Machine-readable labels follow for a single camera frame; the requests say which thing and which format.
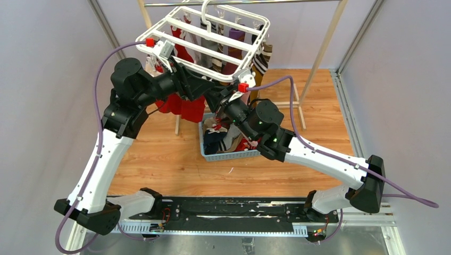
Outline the white clip sock hanger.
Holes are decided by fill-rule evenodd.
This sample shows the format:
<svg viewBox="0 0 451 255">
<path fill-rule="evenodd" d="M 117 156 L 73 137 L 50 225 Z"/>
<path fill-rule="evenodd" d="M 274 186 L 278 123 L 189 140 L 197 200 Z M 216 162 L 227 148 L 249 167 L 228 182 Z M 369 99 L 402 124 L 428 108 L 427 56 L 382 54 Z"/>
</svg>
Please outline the white clip sock hanger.
<svg viewBox="0 0 451 255">
<path fill-rule="evenodd" d="M 138 36 L 136 38 L 136 42 L 138 43 L 137 49 L 143 53 L 154 56 L 153 55 L 153 47 L 156 45 L 156 43 L 159 40 L 167 39 L 167 40 L 173 42 L 174 44 L 183 45 L 186 48 L 189 48 L 196 52 L 204 53 L 206 55 L 211 55 L 214 60 L 221 60 L 221 61 L 224 61 L 227 63 L 231 63 L 233 65 L 236 65 L 237 68 L 233 74 L 235 74 L 237 71 L 242 70 L 242 69 L 250 69 L 251 70 L 252 59 L 255 54 L 260 53 L 260 51 L 262 49 L 261 44 L 268 33 L 268 29 L 270 27 L 269 19 L 267 19 L 264 16 L 257 15 L 255 13 L 242 10 L 240 8 L 232 7 L 229 4 L 218 4 L 218 8 L 223 11 L 231 12 L 237 16 L 244 16 L 246 18 L 251 19 L 252 21 L 260 23 L 263 26 L 262 29 L 251 28 L 251 27 L 241 25 L 239 23 L 227 21 L 223 18 L 218 18 L 216 16 L 207 14 L 206 9 L 209 4 L 210 4 L 210 1 L 202 1 L 202 2 L 183 1 L 181 3 L 176 3 L 175 8 L 169 14 L 167 14 L 164 18 L 159 20 L 159 22 L 152 25 L 144 33 L 142 33 L 140 36 Z M 181 11 L 200 17 L 201 21 L 207 26 L 207 28 L 202 29 L 202 28 L 196 27 L 194 25 L 187 24 L 181 20 L 177 20 L 175 18 L 175 16 Z M 256 39 L 252 44 L 248 44 L 245 42 L 241 42 L 239 40 L 235 40 L 235 39 L 220 35 L 218 33 L 213 33 L 213 32 L 211 32 L 211 21 L 215 22 L 216 25 L 222 24 L 225 27 L 234 28 L 234 29 L 243 31 L 245 33 L 250 33 L 251 35 L 255 35 Z M 190 34 L 199 36 L 200 38 L 205 38 L 206 40 L 215 41 L 218 44 L 221 44 L 223 46 L 230 46 L 232 48 L 242 50 L 243 52 L 246 52 L 246 55 L 242 59 L 238 59 L 238 58 L 235 58 L 232 56 L 225 55 L 223 53 L 215 52 L 213 50 L 204 48 L 201 45 L 197 45 L 197 44 L 188 42 L 186 40 L 181 40 L 170 34 L 163 32 L 162 27 L 165 25 L 178 27 L 182 30 L 185 30 L 186 32 L 188 32 Z M 184 64 L 186 66 L 186 68 L 188 68 L 196 73 L 199 73 L 207 78 L 211 78 L 213 80 L 220 81 L 220 82 L 227 82 L 227 83 L 233 82 L 232 81 L 233 74 L 222 74 L 220 72 L 205 68 L 199 64 L 185 61 L 184 59 L 180 59 L 178 57 L 175 57 L 174 59 L 177 62 Z"/>
</svg>

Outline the red snowman sock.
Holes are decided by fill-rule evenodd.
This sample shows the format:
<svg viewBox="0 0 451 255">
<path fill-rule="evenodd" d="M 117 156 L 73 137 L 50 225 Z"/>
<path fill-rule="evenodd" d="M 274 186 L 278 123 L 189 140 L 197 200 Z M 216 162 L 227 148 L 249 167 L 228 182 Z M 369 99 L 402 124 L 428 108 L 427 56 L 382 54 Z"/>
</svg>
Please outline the red snowman sock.
<svg viewBox="0 0 451 255">
<path fill-rule="evenodd" d="M 182 99 L 178 94 L 171 94 L 165 100 L 158 100 L 155 102 L 158 110 L 161 113 L 172 113 L 174 115 L 181 115 Z"/>
</svg>

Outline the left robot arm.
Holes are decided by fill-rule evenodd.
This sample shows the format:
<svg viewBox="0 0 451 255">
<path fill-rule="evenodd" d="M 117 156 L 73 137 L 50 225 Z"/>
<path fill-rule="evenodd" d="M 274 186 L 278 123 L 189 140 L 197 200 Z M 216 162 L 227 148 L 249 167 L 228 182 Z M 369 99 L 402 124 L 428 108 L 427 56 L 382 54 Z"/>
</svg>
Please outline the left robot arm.
<svg viewBox="0 0 451 255">
<path fill-rule="evenodd" d="M 100 118 L 97 143 L 85 171 L 71 194 L 54 206 L 58 213 L 99 235 L 109 234 L 120 221 L 139 213 L 150 219 L 162 215 L 162 196 L 149 188 L 107 198 L 119 163 L 148 119 L 147 107 L 176 94 L 195 100 L 217 85 L 173 59 L 170 70 L 158 76 L 147 73 L 136 58 L 122 59 L 115 65 L 111 82 L 110 104 Z"/>
</svg>

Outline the red santa sock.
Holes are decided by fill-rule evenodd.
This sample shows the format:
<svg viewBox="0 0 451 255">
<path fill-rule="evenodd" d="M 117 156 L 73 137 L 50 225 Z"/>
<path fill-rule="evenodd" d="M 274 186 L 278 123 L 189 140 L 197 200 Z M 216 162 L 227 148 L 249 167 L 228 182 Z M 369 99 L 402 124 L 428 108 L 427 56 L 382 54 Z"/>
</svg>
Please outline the red santa sock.
<svg viewBox="0 0 451 255">
<path fill-rule="evenodd" d="M 193 123 L 199 123 L 203 119 L 205 109 L 205 97 L 201 96 L 194 101 L 182 100 L 181 119 Z"/>
</svg>

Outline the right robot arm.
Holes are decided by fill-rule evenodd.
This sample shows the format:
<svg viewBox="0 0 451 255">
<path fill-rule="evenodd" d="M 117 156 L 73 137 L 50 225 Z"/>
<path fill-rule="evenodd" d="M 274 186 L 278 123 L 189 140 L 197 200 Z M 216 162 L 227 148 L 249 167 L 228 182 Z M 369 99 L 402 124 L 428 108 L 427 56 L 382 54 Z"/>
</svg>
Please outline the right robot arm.
<svg viewBox="0 0 451 255">
<path fill-rule="evenodd" d="M 341 186 L 308 194 L 304 205 L 308 220 L 315 222 L 348 207 L 371 214 L 380 211 L 384 183 L 378 176 L 385 174 L 382 158 L 352 157 L 298 138 L 280 126 L 284 115 L 268 99 L 251 109 L 231 87 L 216 88 L 205 97 L 214 111 L 224 113 L 246 138 L 257 142 L 257 151 L 266 159 L 307 166 L 342 181 Z"/>
</svg>

